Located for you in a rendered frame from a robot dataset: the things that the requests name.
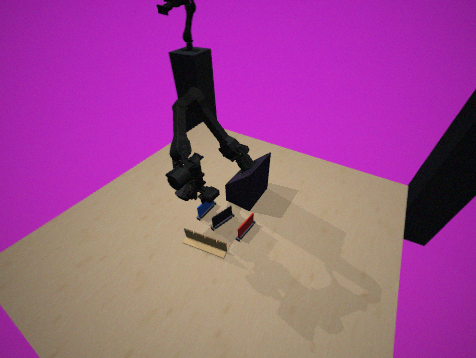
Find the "tan slotted board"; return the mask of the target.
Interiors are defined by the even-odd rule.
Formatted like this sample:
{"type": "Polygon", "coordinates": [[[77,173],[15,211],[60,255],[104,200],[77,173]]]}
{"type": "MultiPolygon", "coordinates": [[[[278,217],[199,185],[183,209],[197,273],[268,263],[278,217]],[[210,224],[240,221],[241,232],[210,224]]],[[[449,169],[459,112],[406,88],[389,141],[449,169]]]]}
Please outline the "tan slotted board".
{"type": "Polygon", "coordinates": [[[186,234],[186,238],[183,241],[184,244],[190,245],[221,258],[225,257],[230,246],[229,244],[209,236],[204,236],[198,232],[193,232],[187,228],[184,228],[184,231],[186,234]]]}

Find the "red board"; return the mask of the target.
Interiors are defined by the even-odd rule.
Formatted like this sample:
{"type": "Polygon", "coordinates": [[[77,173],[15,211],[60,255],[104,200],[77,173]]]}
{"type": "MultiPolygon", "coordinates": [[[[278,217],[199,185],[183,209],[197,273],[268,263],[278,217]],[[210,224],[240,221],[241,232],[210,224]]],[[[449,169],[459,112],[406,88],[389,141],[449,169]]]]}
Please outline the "red board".
{"type": "Polygon", "coordinates": [[[253,223],[254,213],[252,213],[245,222],[238,228],[238,238],[247,230],[247,228],[253,223]]]}

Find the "blue notched board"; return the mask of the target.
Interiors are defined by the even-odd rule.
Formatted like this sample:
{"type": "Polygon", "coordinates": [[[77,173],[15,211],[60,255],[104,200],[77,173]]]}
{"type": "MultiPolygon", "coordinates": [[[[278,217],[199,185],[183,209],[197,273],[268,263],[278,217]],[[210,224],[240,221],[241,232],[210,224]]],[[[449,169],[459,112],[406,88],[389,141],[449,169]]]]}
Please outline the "blue notched board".
{"type": "MultiPolygon", "coordinates": [[[[211,203],[208,203],[205,201],[204,204],[201,204],[198,208],[197,208],[197,211],[198,211],[198,216],[200,217],[212,204],[214,203],[211,202],[211,203]]],[[[200,217],[201,218],[201,217],[200,217]]]]}

